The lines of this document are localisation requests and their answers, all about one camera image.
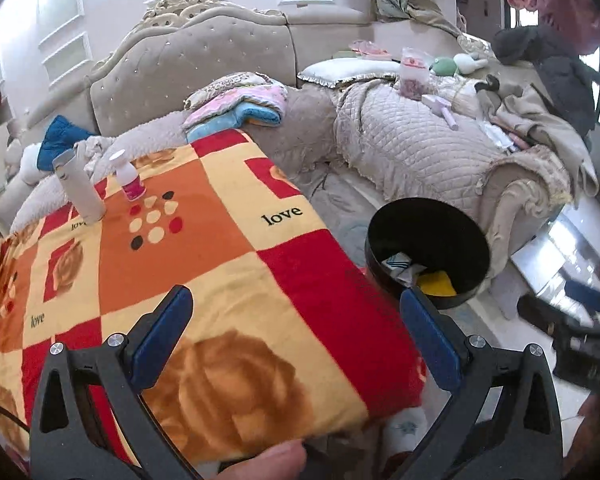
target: white plush toy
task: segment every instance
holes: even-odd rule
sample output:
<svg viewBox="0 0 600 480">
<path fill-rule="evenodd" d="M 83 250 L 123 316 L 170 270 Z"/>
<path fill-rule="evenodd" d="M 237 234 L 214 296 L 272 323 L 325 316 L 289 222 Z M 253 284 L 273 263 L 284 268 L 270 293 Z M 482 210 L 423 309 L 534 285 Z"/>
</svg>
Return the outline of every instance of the white plush toy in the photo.
<svg viewBox="0 0 600 480">
<path fill-rule="evenodd" d="M 474 59 L 469 54 L 456 54 L 454 56 L 454 62 L 458 66 L 458 72 L 462 75 L 469 75 L 489 64 L 488 59 Z"/>
</svg>

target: red dot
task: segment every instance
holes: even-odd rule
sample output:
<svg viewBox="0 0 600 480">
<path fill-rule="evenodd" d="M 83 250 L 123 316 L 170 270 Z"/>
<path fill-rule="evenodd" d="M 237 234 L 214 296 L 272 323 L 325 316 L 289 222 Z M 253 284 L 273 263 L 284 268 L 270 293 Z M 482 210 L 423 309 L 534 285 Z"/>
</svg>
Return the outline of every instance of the red dot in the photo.
<svg viewBox="0 0 600 480">
<path fill-rule="evenodd" d="M 172 233 L 179 233 L 182 231 L 182 218 L 176 216 L 171 222 L 169 222 L 169 231 Z"/>
</svg>

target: plush toy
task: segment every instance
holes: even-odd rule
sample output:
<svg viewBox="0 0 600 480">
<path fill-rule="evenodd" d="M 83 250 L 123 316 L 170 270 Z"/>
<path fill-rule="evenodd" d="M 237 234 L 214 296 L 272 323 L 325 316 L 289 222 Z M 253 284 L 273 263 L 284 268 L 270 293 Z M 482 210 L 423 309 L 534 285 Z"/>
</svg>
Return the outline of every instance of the plush toy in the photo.
<svg viewBox="0 0 600 480">
<path fill-rule="evenodd" d="M 435 75 L 454 75 L 456 72 L 462 75 L 469 75 L 479 68 L 487 66 L 487 59 L 474 59 L 469 54 L 456 54 L 453 59 L 450 57 L 437 57 L 431 65 Z"/>
<path fill-rule="evenodd" d="M 479 68 L 484 68 L 489 64 L 488 59 L 474 59 L 469 54 L 456 54 L 454 62 L 458 66 L 458 72 L 462 75 L 469 75 Z"/>
</svg>

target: green plush toy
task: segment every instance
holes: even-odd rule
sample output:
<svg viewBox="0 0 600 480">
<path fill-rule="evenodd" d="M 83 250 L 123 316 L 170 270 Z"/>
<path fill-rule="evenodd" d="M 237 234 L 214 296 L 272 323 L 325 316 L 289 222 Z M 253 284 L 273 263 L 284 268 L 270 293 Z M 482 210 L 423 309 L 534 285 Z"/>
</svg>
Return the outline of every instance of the green plush toy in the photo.
<svg viewBox="0 0 600 480">
<path fill-rule="evenodd" d="M 453 75 L 458 70 L 456 62 L 450 57 L 437 57 L 431 65 L 435 75 Z"/>
</svg>

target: orange checkered blanket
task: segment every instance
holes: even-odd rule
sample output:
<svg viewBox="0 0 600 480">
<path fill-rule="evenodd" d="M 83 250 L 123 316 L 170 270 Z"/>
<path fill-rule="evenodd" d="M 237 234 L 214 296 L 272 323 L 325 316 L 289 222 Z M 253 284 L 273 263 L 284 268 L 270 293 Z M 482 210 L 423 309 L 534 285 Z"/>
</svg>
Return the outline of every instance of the orange checkered blanket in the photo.
<svg viewBox="0 0 600 480">
<path fill-rule="evenodd" d="M 143 397 L 191 463 L 258 452 L 419 404 L 422 360 L 398 313 L 307 200 L 240 130 L 135 161 L 146 194 L 96 186 L 0 243 L 0 405 L 30 423 L 52 342 L 128 332 L 174 284 L 194 315 Z M 116 453 L 132 454 L 92 390 Z M 23 453 L 21 430 L 0 430 Z"/>
</svg>

